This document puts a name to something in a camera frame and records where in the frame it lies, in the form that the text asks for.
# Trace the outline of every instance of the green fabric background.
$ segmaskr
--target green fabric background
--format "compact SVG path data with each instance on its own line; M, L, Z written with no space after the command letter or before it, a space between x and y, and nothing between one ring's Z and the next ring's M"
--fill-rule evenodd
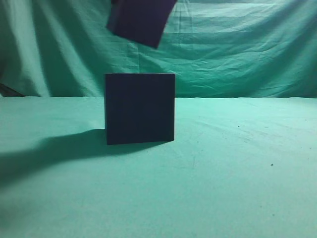
M102 96L103 74L177 74L177 97L315 97L316 0L179 0L158 50L105 29L109 0L0 0L0 83Z

